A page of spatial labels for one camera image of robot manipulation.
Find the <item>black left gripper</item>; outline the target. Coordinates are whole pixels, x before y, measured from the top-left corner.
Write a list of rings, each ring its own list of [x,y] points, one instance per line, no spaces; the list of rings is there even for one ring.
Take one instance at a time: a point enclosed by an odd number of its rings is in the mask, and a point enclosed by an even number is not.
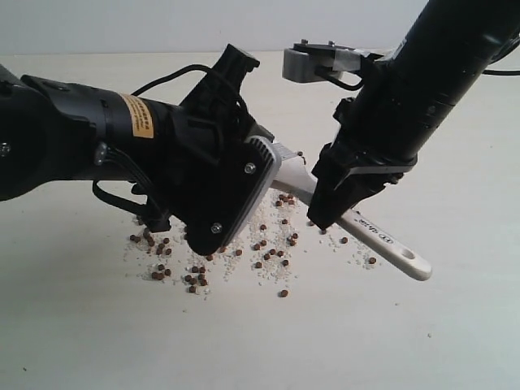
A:
[[[141,168],[148,208],[141,218],[150,231],[169,230],[172,217],[185,223],[189,192],[202,186],[231,145],[251,136],[268,139],[241,96],[244,78],[259,64],[253,55],[228,44],[213,65],[189,64],[142,86],[146,93],[190,73],[202,74],[176,104],[145,100],[154,136]]]

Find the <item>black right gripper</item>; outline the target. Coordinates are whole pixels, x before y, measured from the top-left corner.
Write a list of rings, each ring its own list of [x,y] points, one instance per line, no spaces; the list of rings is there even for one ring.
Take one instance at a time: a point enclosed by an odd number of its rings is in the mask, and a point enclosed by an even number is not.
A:
[[[334,141],[320,152],[307,217],[325,230],[347,210],[395,184],[417,163],[417,105],[408,98],[341,99]]]

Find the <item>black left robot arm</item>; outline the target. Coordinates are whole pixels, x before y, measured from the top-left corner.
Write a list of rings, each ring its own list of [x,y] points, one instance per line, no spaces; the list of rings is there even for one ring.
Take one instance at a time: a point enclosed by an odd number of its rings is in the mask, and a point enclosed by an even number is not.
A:
[[[170,217],[208,232],[229,229],[250,206],[265,163],[241,84],[255,57],[226,47],[178,105],[1,71],[1,198],[60,180],[121,180],[144,205],[103,201],[163,232]]]

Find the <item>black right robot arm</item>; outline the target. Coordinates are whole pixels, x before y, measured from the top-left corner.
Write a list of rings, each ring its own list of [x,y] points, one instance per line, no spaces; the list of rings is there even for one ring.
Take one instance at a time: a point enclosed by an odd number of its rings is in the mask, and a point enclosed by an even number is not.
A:
[[[313,168],[307,212],[320,228],[396,184],[485,68],[519,33],[519,3],[430,1],[391,58],[376,63]]]

